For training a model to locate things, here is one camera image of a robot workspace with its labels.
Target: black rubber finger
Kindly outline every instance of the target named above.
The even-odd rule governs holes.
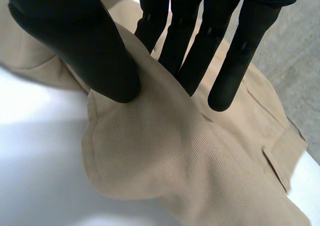
[[[171,0],[172,21],[159,62],[174,76],[178,73],[192,33],[201,0]]]
[[[55,21],[90,18],[100,0],[9,0],[25,17]]]
[[[224,111],[232,103],[255,51],[281,8],[244,0],[239,25],[208,97],[209,106]]]
[[[192,96],[198,88],[218,46],[225,36],[231,15],[240,0],[204,0],[202,24],[176,76]]]
[[[93,90],[121,103],[137,96],[136,64],[102,5],[90,20],[75,23],[30,19],[12,4],[9,9],[27,33],[55,51]]]
[[[140,0],[143,11],[134,35],[151,53],[164,31],[169,11],[169,0]]]

